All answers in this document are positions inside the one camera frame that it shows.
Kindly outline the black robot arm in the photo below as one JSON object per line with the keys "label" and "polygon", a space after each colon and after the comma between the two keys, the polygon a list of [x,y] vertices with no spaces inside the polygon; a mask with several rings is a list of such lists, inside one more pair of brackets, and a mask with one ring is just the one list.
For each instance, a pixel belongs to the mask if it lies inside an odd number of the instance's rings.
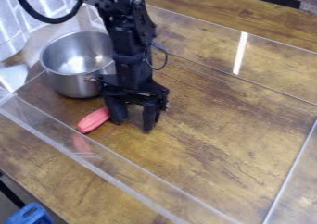
{"label": "black robot arm", "polygon": [[142,129],[149,132],[168,109],[170,90],[153,77],[151,49],[157,46],[157,24],[150,19],[145,0],[77,0],[97,8],[113,43],[115,73],[98,77],[110,119],[127,119],[127,106],[141,105]]}

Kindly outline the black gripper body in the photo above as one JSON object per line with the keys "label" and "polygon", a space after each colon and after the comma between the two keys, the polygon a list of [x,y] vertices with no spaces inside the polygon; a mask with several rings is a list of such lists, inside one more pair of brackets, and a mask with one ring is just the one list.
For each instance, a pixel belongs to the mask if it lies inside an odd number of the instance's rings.
{"label": "black gripper body", "polygon": [[103,97],[121,98],[126,104],[156,104],[160,110],[166,110],[170,90],[156,82],[150,62],[147,54],[115,54],[115,72],[101,73],[98,76]]}

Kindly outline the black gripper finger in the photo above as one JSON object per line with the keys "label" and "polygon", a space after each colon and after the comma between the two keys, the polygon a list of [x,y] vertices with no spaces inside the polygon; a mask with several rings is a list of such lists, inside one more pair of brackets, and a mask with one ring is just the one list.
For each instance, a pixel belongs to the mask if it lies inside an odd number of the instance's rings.
{"label": "black gripper finger", "polygon": [[160,121],[160,105],[145,104],[142,112],[142,129],[150,132]]}
{"label": "black gripper finger", "polygon": [[121,125],[127,118],[126,102],[121,98],[115,98],[113,96],[106,96],[105,102],[109,108],[111,121],[117,125]]}

